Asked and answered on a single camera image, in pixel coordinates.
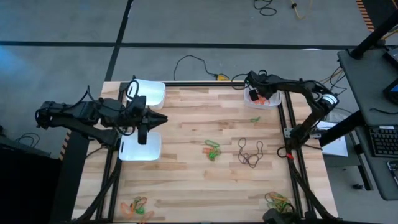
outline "desk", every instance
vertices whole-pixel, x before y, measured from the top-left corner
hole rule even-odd
[[[105,82],[101,97],[117,98],[119,86],[119,82]],[[300,123],[310,108],[300,95],[292,95],[292,102]],[[157,111],[169,117],[167,123],[153,130],[162,135],[161,159],[123,162],[114,221],[128,221],[121,214],[120,203],[130,204],[137,196],[148,198],[146,210],[155,211],[152,222],[262,222],[267,210],[265,193],[276,191],[293,202],[287,161],[276,155],[284,145],[277,109],[247,108],[243,91],[231,87],[200,86],[167,87],[164,107]],[[258,116],[261,119],[257,123],[250,122]],[[256,152],[257,141],[264,143],[264,157],[255,169],[238,160],[241,137],[248,140],[244,148],[248,153]],[[215,162],[202,151],[206,139],[221,145],[222,154]],[[318,145],[315,141],[309,144]],[[88,152],[99,146],[90,143]],[[74,218],[99,192],[106,154],[103,150],[87,158]],[[322,152],[304,147],[303,154],[311,189],[337,216]],[[304,205],[303,192],[300,195]],[[106,215],[109,196],[104,207]],[[139,219],[137,215],[130,221]]]
[[[367,137],[367,130],[364,128],[365,125],[390,126],[398,124],[398,116],[396,115],[369,110],[373,107],[385,111],[398,110],[398,106],[387,101],[382,94],[383,89],[398,78],[397,70],[383,59],[384,52],[380,49],[368,50],[360,60],[351,58],[347,51],[338,52],[341,67],[347,76],[360,111],[355,112],[334,128],[331,128],[327,134],[322,136],[320,142],[321,145],[326,145],[327,142],[355,129],[361,146],[358,153],[365,155],[381,197],[384,200],[398,200],[398,186],[386,164],[387,161],[394,159],[372,156],[372,146]],[[362,167],[361,175],[366,185],[367,182],[370,183],[370,180],[367,177],[368,172],[365,166],[362,165]]]

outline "wooden table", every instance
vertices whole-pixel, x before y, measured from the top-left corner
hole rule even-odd
[[[105,82],[101,97],[117,98],[119,82]],[[114,221],[126,220],[120,204],[135,197],[147,197],[147,211],[155,211],[150,222],[261,222],[268,209],[264,194],[276,191],[292,203],[292,184],[287,161],[277,157],[284,145],[277,109],[259,110],[243,105],[243,91],[231,87],[167,87],[164,107],[158,112],[169,121],[153,131],[162,135],[161,159],[154,162],[123,162]],[[297,122],[310,113],[305,99],[292,94]],[[285,110],[287,123],[289,117]],[[256,123],[251,118],[260,116]],[[238,141],[246,138],[243,149],[255,153],[256,143],[264,143],[264,157],[256,168],[238,160]],[[221,145],[222,154],[212,162],[203,153],[204,141]],[[316,141],[309,144],[319,146]],[[99,148],[97,142],[89,146]],[[322,152],[303,147],[310,187],[319,201],[337,216]],[[106,150],[87,158],[73,217],[80,216],[101,187]],[[303,208],[307,206],[300,192]],[[109,207],[109,196],[104,215]]]

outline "gray desk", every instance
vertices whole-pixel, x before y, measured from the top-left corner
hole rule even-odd
[[[338,52],[340,64],[368,126],[398,125],[398,115],[369,110],[398,111],[398,106],[387,101],[382,94],[383,89],[398,78],[398,71],[383,59],[383,53],[383,50],[368,50],[361,60],[355,60],[347,51]],[[384,200],[398,200],[398,186],[386,164],[395,159],[373,157],[366,128],[356,127],[355,131],[381,197]]]

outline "gray floor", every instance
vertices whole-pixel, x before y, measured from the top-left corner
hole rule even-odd
[[[199,42],[234,44],[356,45],[369,32],[355,0],[314,1],[312,13],[296,20],[290,1],[274,1],[274,17],[263,17],[251,1],[135,0],[123,42]],[[0,2],[0,41],[114,42],[127,0]],[[308,1],[297,0],[302,11]],[[398,43],[397,37],[387,41]],[[43,101],[76,102],[90,85],[100,93],[113,48],[0,47],[0,124],[10,138],[33,131],[38,148],[57,157],[63,128],[35,127],[34,112]],[[214,73],[234,76],[266,69],[284,78],[320,80],[338,66],[333,50],[136,49],[120,50],[112,80],[132,75],[172,80],[175,63],[186,54],[206,60]],[[211,80],[203,65],[182,61],[178,80]],[[349,87],[345,79],[340,86]],[[340,107],[358,109],[353,94],[340,95]],[[378,191],[352,190],[360,182],[355,168],[329,168],[340,217],[395,223],[398,202],[383,201]]]

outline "black keyboard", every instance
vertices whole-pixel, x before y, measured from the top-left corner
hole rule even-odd
[[[395,129],[369,128],[372,139],[373,155],[380,157],[398,157],[398,131]]]

